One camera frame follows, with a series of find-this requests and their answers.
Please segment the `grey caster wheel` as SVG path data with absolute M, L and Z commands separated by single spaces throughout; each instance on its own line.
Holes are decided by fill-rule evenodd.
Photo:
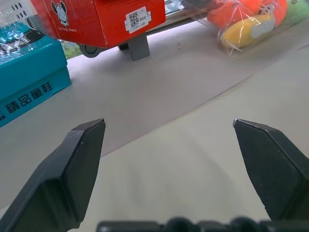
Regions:
M 102 51 L 104 51 L 104 48 L 96 47 L 96 46 L 90 46 L 86 44 L 80 44 L 79 45 L 81 53 L 86 56 L 87 58 L 95 58 L 97 57 Z

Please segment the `teal shoe box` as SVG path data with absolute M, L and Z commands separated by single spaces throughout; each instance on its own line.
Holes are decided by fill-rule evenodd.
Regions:
M 59 41 L 22 23 L 0 28 L 0 128 L 70 85 Z

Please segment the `bagged orange yellow plush toy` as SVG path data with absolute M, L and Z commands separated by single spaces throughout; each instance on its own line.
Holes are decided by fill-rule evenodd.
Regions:
M 218 31 L 218 42 L 230 54 L 269 36 L 286 17 L 286 0 L 192 0 L 194 16 Z

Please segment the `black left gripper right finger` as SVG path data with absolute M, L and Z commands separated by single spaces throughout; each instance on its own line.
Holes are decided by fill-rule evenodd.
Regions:
M 249 179 L 271 220 L 309 220 L 309 158 L 280 130 L 233 122 Z

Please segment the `red shoe box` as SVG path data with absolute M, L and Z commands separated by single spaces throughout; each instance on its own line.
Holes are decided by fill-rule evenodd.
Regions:
M 166 21 L 164 0 L 30 0 L 52 38 L 110 48 Z M 126 14 L 146 7 L 152 20 L 129 34 Z

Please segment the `grey cart leg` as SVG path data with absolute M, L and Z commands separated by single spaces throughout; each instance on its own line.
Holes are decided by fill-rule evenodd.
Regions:
M 128 41 L 131 57 L 134 61 L 146 58 L 150 55 L 146 34 L 140 34 Z

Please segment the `white QR code label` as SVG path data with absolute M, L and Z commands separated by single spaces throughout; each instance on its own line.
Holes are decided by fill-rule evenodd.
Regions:
M 151 12 L 147 11 L 146 7 L 139 8 L 126 14 L 126 19 L 124 21 L 125 29 L 129 34 L 132 34 L 147 26 L 151 20 Z

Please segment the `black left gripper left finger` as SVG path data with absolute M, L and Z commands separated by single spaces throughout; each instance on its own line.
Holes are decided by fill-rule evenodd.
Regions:
M 70 130 L 35 169 L 0 219 L 0 232 L 68 232 L 85 218 L 98 174 L 106 124 Z

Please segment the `green plush item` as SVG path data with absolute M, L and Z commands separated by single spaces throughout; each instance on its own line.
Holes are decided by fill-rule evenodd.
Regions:
M 309 0 L 287 0 L 287 12 L 282 26 L 290 26 L 309 17 Z

